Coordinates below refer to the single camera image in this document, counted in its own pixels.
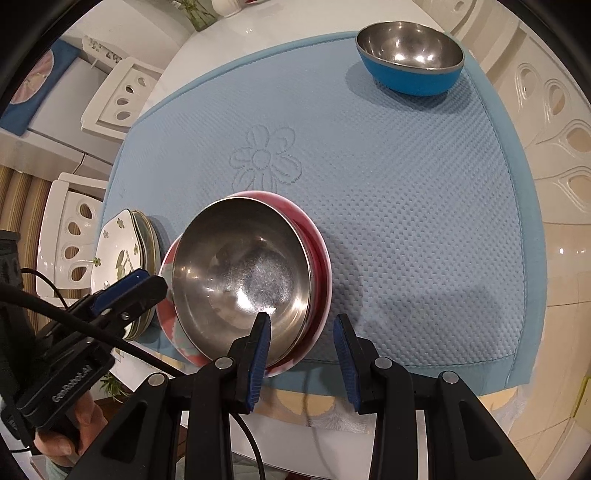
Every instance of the white wall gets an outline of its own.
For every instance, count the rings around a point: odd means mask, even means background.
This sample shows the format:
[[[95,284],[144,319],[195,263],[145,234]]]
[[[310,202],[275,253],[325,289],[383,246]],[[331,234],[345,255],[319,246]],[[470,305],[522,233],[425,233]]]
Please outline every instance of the white wall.
[[[166,0],[103,0],[62,39],[81,48],[88,35],[115,53],[165,69],[194,32],[189,19]]]

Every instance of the finger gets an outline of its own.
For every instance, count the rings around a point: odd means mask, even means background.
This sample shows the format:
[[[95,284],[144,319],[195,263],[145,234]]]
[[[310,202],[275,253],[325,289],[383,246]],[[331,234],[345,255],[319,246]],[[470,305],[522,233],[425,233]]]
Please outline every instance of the finger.
[[[37,432],[34,444],[47,456],[67,456],[74,453],[74,444],[67,437],[55,432]]]
[[[95,441],[95,438],[98,437],[99,433],[106,425],[107,420],[103,415],[103,411],[95,404],[90,423],[80,427],[80,446],[78,448],[80,455],[82,455],[88,449],[90,444]]]
[[[80,426],[88,425],[92,421],[92,414],[95,409],[95,402],[90,392],[84,393],[74,404],[74,416]]]

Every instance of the blue bowl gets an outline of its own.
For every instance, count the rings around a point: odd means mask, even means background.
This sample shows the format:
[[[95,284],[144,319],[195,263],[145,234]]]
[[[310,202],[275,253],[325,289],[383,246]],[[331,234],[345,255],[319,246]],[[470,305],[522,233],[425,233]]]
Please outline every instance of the blue bowl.
[[[447,92],[464,66],[464,52],[451,37],[411,22],[382,22],[356,38],[361,60],[386,87],[416,96]]]

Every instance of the wire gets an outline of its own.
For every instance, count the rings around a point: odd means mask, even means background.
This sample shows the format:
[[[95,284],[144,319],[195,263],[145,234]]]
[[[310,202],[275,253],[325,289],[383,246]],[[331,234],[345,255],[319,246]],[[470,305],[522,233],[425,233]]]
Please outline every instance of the wire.
[[[230,415],[232,415],[232,418],[234,418],[234,420],[236,420],[236,423],[238,423],[238,426],[242,429],[242,431],[244,432],[244,435],[246,435],[246,438],[248,439],[248,443],[251,444],[252,451],[255,454],[256,467],[259,470],[260,479],[266,480],[265,465],[262,463],[261,452],[258,449],[258,445],[256,444],[255,438],[252,436],[251,431],[248,429],[248,425],[246,425],[246,423],[244,422],[244,420],[242,420],[242,417],[238,413],[230,413]]]
[[[35,275],[36,277],[39,277],[40,279],[42,279],[45,283],[47,283],[51,289],[54,291],[54,293],[56,294],[56,297],[59,298],[61,300],[61,303],[63,304],[64,308],[68,308],[68,304],[66,303],[66,300],[64,299],[64,297],[61,295],[60,291],[57,289],[57,287],[51,282],[51,280],[49,280],[49,278],[47,278],[45,275],[43,275],[41,272],[35,270],[34,268],[21,268],[21,273],[30,273],[31,275]]]
[[[118,348],[130,355],[133,355],[140,360],[143,360],[148,365],[158,368],[163,372],[172,375],[173,377],[183,377],[185,374],[162,360],[150,355],[148,352],[142,350],[135,345],[132,345],[125,340],[118,338],[105,330],[102,330],[90,323],[83,322],[79,318],[72,315],[70,312],[62,310],[51,303],[46,302],[30,293],[19,290],[11,285],[0,283],[0,301],[19,305],[19,307],[32,310],[41,315],[49,317],[58,323],[61,323],[71,330],[76,330],[84,335],[94,338],[99,342]]]

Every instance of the table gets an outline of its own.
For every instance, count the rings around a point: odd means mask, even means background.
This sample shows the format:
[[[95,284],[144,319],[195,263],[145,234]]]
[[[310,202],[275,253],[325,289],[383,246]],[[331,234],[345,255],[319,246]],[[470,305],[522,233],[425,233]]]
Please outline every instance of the table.
[[[251,5],[195,33],[172,59],[142,113],[195,78],[245,55],[301,38],[360,30],[371,23],[406,20],[441,28],[411,0],[269,0]],[[134,389],[155,369],[129,356],[114,373]],[[186,424],[188,415],[183,416]],[[320,478],[367,478],[373,435],[295,425],[251,414],[244,417],[263,461]],[[418,414],[418,422],[424,417]],[[253,458],[246,437],[232,420],[232,450]],[[419,478],[427,479],[426,437],[419,427]]]
[[[406,20],[442,30],[411,0],[269,0],[194,33],[174,56],[142,113],[232,60],[302,38]]]

